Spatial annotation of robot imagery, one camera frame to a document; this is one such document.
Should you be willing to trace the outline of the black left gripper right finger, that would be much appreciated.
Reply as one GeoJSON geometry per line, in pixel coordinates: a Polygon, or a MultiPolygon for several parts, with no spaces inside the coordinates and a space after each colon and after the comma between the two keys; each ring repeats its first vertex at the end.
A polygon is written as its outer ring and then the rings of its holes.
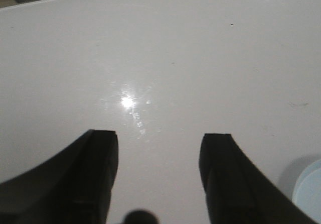
{"type": "Polygon", "coordinates": [[[211,223],[314,223],[261,173],[230,134],[204,134],[199,171],[211,223]]]}

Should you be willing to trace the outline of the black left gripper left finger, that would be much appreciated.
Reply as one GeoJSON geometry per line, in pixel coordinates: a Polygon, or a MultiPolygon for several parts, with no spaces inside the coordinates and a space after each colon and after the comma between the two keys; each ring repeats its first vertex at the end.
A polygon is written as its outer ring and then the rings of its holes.
{"type": "Polygon", "coordinates": [[[88,130],[1,184],[1,223],[105,223],[117,168],[116,132],[88,130]]]}

